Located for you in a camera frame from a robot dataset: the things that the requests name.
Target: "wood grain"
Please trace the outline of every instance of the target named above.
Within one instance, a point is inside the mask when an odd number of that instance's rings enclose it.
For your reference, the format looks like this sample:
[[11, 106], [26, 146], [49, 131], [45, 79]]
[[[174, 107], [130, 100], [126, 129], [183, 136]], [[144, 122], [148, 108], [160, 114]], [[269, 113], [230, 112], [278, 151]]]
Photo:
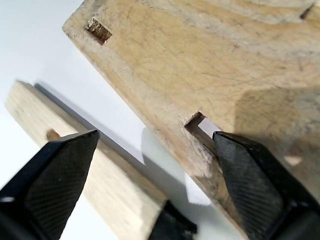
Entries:
[[85, 0], [63, 31], [237, 227], [216, 158], [184, 126], [201, 112], [261, 142], [320, 201], [318, 15], [313, 0]]
[[[16, 81], [5, 106], [39, 145], [77, 132], [84, 126], [30, 84]], [[147, 240], [166, 196], [125, 159], [99, 141], [85, 197], [120, 240]]]

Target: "white background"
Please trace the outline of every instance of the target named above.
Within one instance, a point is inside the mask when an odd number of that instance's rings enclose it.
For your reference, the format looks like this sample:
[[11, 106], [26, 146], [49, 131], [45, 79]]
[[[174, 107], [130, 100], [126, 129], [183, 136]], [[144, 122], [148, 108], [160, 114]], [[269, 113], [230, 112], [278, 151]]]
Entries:
[[[241, 239], [64, 35], [63, 23], [81, 2], [0, 0], [0, 187], [39, 150], [7, 113], [5, 98], [15, 79], [39, 83], [129, 152], [122, 154], [198, 224], [198, 240]], [[81, 196], [61, 239], [117, 238]]]

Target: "wooden board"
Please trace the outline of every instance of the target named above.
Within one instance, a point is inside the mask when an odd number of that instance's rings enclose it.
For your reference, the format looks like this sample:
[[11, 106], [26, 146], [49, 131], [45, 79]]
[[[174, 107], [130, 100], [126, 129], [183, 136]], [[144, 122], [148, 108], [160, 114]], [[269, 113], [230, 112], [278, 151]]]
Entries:
[[236, 227], [215, 156], [185, 128], [198, 112], [320, 200], [315, 1], [85, 0], [63, 31]]
[[[5, 106], [42, 147], [49, 139], [87, 129], [30, 84], [16, 81]], [[147, 240], [166, 196], [125, 159], [99, 141], [84, 195], [119, 240]]]

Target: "light pine wood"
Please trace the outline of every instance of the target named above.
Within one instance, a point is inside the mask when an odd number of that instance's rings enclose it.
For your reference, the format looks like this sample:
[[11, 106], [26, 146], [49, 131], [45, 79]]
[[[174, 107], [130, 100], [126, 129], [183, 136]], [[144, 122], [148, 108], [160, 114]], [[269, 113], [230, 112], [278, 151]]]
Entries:
[[266, 145], [320, 200], [317, 2], [85, 0], [63, 31], [236, 227], [216, 158], [184, 127], [197, 112]]
[[[16, 81], [5, 106], [25, 132], [42, 147], [87, 129], [30, 84]], [[120, 240], [147, 240], [166, 196], [125, 159], [99, 141], [85, 197]]]

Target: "rectangular hole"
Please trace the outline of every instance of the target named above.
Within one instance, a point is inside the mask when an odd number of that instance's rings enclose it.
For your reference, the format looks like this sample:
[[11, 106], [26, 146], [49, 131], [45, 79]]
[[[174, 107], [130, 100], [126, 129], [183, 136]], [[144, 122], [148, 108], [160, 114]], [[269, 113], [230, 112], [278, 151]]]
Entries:
[[90, 19], [85, 29], [95, 37], [95, 39], [101, 44], [105, 44], [109, 38], [112, 37], [112, 33], [108, 31], [100, 22], [94, 17]]
[[215, 143], [212, 139], [215, 131], [221, 131], [207, 117], [197, 112], [193, 118], [184, 126], [201, 144], [216, 155]]

